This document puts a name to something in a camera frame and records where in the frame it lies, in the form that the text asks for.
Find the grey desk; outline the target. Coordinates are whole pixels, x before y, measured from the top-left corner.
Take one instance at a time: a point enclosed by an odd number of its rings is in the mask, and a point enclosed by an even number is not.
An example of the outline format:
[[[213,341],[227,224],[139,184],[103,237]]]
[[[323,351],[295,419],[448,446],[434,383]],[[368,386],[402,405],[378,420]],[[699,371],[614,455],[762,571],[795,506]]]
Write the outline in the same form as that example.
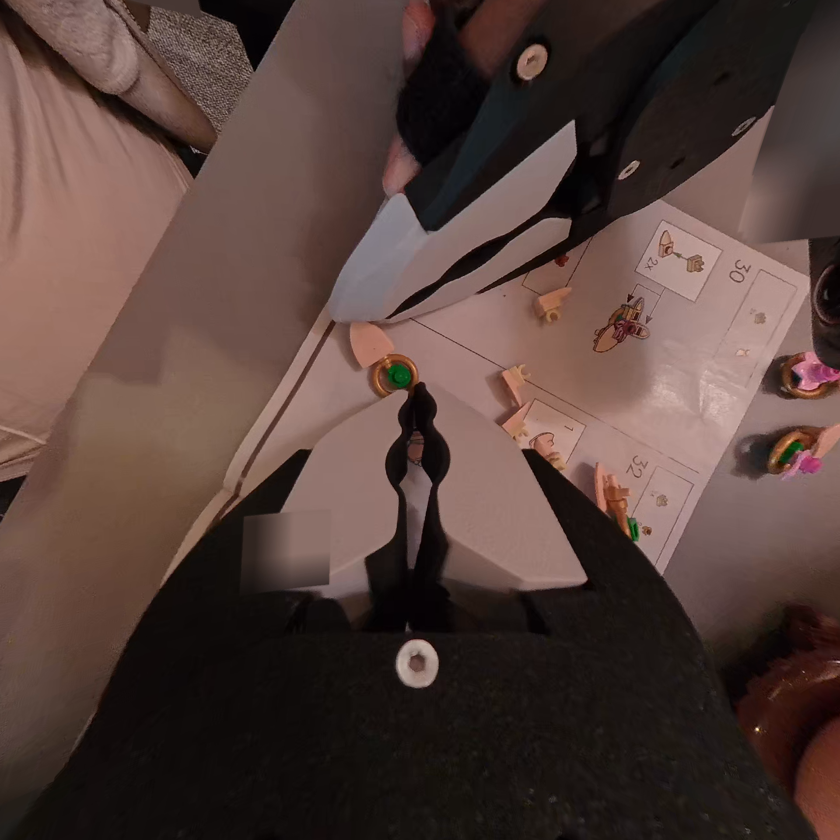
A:
[[[333,316],[391,198],[400,15],[293,4],[3,524],[8,782],[42,788],[10,837],[815,838],[630,490],[600,463],[576,486],[539,453],[553,432],[512,441],[586,583],[522,595],[525,623],[445,626],[414,591],[407,392],[364,624],[282,583],[308,457],[383,399],[350,324],[439,310]]]

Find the grey fleece jacket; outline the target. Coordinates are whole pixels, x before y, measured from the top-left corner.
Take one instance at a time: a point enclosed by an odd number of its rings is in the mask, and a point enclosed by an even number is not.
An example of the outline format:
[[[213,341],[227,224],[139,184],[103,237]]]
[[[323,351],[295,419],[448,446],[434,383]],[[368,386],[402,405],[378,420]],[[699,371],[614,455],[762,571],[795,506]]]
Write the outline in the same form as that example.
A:
[[[172,138],[208,153],[214,126],[125,2],[2,2],[88,85],[120,99]]]

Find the gold ring brick green stud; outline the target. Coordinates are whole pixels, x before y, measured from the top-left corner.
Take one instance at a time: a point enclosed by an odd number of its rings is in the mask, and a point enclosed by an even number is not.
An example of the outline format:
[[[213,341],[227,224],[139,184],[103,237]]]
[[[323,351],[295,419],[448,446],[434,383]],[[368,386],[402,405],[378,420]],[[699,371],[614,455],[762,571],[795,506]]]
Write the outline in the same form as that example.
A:
[[[389,353],[371,367],[371,388],[380,398],[396,392],[412,394],[419,383],[415,363],[400,353]]]

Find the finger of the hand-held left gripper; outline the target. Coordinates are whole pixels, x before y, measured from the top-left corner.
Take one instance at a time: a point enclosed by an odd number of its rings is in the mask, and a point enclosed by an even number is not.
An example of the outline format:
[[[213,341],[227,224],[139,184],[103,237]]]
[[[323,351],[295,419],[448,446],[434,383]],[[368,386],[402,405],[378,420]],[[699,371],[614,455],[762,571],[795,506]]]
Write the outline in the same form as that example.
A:
[[[393,195],[339,273],[333,316],[391,317],[456,261],[542,211],[576,152],[571,121],[435,231],[422,226],[404,192]]]
[[[433,312],[471,297],[519,270],[567,239],[569,218],[540,218],[534,224],[474,248],[394,310],[394,322]]]

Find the brick building instruction booklet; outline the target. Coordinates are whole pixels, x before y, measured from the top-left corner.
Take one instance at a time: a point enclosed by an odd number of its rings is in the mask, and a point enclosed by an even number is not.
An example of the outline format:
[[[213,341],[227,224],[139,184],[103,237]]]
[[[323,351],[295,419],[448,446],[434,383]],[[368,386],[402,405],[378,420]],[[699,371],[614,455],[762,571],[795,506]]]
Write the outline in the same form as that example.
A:
[[[663,572],[808,290],[805,274],[664,201],[549,264],[451,307],[383,324],[419,378],[493,423],[516,409],[500,373],[524,364],[531,436],[565,475],[596,463],[630,490],[638,547]],[[535,300],[572,293],[546,323]]]

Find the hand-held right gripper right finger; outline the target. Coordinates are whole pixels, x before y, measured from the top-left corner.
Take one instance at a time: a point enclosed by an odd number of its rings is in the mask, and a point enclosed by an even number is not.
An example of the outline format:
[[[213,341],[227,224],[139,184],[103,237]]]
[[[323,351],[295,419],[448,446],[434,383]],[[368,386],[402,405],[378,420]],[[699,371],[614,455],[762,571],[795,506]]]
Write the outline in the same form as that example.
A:
[[[430,487],[413,570],[436,623],[517,627],[521,596],[586,573],[520,448],[440,385],[417,385],[413,430]]]

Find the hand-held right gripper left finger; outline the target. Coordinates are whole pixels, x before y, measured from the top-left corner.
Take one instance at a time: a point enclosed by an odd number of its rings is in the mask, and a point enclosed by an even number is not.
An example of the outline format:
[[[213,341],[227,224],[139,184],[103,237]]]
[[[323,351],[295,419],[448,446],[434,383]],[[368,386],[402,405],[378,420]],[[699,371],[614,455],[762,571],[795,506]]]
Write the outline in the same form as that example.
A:
[[[355,628],[372,608],[367,558],[396,535],[386,474],[405,394],[352,415],[313,448],[282,508],[282,583],[339,602]]]

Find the person's left hand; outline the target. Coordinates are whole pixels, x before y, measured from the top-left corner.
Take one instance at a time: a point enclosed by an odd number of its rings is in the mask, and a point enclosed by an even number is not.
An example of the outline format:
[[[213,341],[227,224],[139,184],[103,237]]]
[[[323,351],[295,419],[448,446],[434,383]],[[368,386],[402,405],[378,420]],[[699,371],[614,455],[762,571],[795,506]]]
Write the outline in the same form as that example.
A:
[[[410,1],[402,16],[402,65],[407,80],[419,63],[432,36],[435,14],[427,1]],[[396,133],[389,147],[382,176],[386,197],[404,191],[407,183],[420,171],[421,166],[407,149],[402,137]]]

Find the grey woven cushion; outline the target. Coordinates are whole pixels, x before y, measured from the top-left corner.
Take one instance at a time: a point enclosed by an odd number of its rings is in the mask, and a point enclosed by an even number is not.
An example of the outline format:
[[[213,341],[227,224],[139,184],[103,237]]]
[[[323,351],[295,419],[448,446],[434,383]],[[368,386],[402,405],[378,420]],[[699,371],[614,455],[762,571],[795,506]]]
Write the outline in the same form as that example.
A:
[[[204,12],[152,7],[148,36],[221,133],[254,74],[236,27]]]

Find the brown glossy figurine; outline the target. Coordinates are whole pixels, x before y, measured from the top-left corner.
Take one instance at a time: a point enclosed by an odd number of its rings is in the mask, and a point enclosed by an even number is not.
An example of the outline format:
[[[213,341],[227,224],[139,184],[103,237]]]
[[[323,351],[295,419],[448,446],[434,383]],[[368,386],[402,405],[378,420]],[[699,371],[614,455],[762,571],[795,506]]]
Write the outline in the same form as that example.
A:
[[[838,620],[811,605],[787,605],[745,669],[734,705],[739,725],[768,775],[793,796],[811,742],[838,719]]]

